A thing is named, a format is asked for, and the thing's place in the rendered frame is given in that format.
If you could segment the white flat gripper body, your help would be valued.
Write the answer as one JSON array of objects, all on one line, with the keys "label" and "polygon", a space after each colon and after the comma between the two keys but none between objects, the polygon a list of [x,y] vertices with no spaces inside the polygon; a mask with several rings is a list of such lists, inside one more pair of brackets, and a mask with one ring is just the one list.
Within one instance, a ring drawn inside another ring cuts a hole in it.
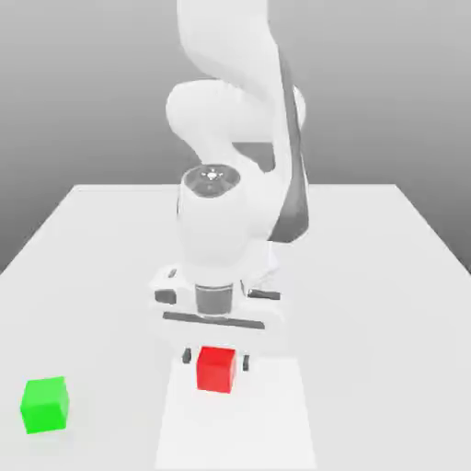
[{"label": "white flat gripper body", "polygon": [[172,345],[282,345],[284,317],[278,310],[237,310],[209,318],[165,311],[158,336]]}]

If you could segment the small red cube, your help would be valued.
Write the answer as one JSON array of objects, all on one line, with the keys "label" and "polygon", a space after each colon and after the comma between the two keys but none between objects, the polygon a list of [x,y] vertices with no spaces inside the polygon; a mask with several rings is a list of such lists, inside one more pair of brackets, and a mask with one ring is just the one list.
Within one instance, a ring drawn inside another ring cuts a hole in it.
[{"label": "small red cube", "polygon": [[230,394],[236,374],[236,351],[203,346],[198,356],[196,373],[200,390]]}]

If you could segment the small green cube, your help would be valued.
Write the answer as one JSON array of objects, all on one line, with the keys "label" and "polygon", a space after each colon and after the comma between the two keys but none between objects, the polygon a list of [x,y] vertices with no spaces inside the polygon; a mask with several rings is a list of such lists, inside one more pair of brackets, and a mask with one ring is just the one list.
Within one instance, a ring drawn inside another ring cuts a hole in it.
[{"label": "small green cube", "polygon": [[69,406],[64,376],[28,380],[20,403],[26,433],[64,430]]}]

